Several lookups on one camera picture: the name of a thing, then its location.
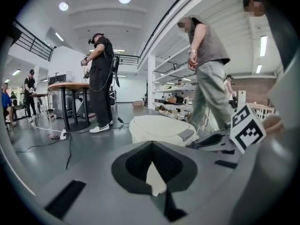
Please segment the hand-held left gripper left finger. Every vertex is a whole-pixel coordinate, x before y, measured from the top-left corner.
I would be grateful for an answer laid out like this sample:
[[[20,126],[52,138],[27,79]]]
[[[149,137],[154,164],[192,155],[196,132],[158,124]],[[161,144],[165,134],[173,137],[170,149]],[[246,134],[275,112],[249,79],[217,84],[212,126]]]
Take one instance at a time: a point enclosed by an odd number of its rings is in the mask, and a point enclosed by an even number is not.
[[[46,207],[72,180],[86,185],[62,222],[69,225],[167,225],[169,221],[150,195],[130,193],[114,179],[111,166],[120,155],[141,143],[97,152],[54,177],[37,191],[36,201]]]

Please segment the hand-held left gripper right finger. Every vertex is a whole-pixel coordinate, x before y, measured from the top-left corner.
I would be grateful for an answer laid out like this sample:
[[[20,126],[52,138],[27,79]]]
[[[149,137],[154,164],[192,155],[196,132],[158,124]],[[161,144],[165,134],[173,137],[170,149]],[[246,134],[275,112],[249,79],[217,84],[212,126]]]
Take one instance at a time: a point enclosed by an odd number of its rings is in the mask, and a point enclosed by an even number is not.
[[[229,187],[236,158],[156,141],[152,158],[166,184],[152,198],[156,216],[231,216],[239,198]]]

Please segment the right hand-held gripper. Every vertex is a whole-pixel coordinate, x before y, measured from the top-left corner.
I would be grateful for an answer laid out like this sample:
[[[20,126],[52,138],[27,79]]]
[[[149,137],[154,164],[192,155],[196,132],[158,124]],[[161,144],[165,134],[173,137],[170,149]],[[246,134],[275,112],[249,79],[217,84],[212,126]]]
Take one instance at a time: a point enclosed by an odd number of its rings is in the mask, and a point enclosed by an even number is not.
[[[250,145],[266,137],[262,121],[248,103],[232,113],[227,124],[230,127],[225,134],[210,134],[199,142],[198,149],[223,154],[234,154],[234,149],[238,149],[244,154]]]

